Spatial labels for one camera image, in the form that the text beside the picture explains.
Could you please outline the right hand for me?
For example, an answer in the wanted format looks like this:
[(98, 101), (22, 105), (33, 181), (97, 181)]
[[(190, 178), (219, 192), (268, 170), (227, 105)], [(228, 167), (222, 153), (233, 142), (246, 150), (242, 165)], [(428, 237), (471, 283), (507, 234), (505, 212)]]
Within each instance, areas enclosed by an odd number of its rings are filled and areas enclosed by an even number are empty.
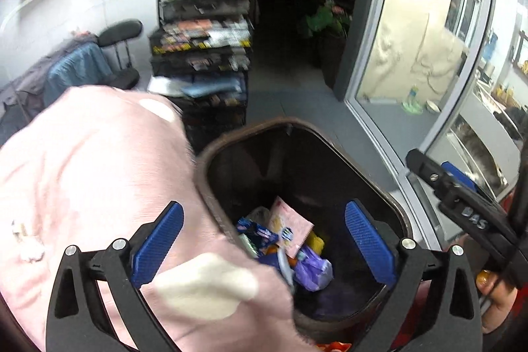
[(459, 235), (454, 241), (464, 249), (469, 261), (477, 289), (489, 298), (487, 310), (481, 314), (482, 332), (491, 334), (508, 319), (517, 297), (518, 289), (507, 280), (500, 280), (499, 274), (489, 270), (489, 253), (467, 234)]

